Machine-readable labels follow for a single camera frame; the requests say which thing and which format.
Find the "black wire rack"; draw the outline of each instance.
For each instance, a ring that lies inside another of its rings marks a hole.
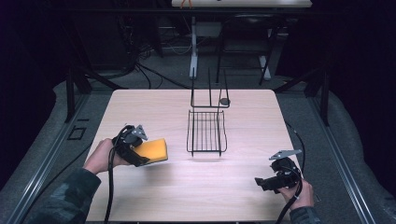
[[[194,79],[191,85],[191,110],[187,132],[187,151],[193,156],[196,152],[222,152],[227,150],[224,111],[230,107],[227,80],[223,74],[223,83],[211,83],[208,71],[208,103],[195,103]]]

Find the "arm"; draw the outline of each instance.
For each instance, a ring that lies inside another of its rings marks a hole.
[[[279,189],[286,202],[294,196],[297,186],[292,189]],[[290,207],[291,223],[298,224],[320,224],[317,211],[314,208],[314,190],[312,185],[303,180],[303,190],[299,198]]]
[[[93,195],[99,188],[101,180],[96,175],[107,171],[108,154],[113,148],[110,139],[99,143],[96,150],[86,160],[83,168],[73,172],[38,209],[28,223],[84,223],[92,202]],[[117,153],[114,167],[128,165]]]

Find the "table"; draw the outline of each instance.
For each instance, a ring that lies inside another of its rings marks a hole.
[[[180,7],[183,0],[172,0],[173,7]],[[308,8],[312,6],[310,0],[191,0],[193,7],[267,7],[267,8]],[[189,0],[185,0],[184,7],[189,7]],[[197,24],[195,17],[191,20],[191,65],[190,78],[196,78],[198,68],[198,50],[197,50]],[[259,57],[260,65],[264,67],[265,57]],[[264,79],[270,80],[269,69],[264,73]]]
[[[195,90],[204,99],[208,90]],[[191,91],[114,91],[91,154],[100,140],[112,138],[125,124],[142,124],[148,140],[165,138],[167,161],[143,167],[114,169],[115,221],[260,221],[276,220],[285,202],[262,191],[254,177],[274,176],[269,157],[292,149],[290,137],[273,91],[229,90],[225,108],[228,148],[221,153],[186,149]],[[89,221],[104,220],[108,199],[107,173],[99,174]]]

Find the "sponge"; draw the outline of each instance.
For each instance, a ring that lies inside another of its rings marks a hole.
[[[144,142],[140,146],[135,147],[134,151],[141,157],[149,158],[149,161],[145,165],[156,161],[168,160],[168,151],[164,138]]]

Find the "sleeve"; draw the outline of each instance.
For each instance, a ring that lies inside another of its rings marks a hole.
[[[84,223],[101,180],[79,168],[57,188],[28,223]]]
[[[292,224],[321,224],[314,207],[299,207],[290,212]]]

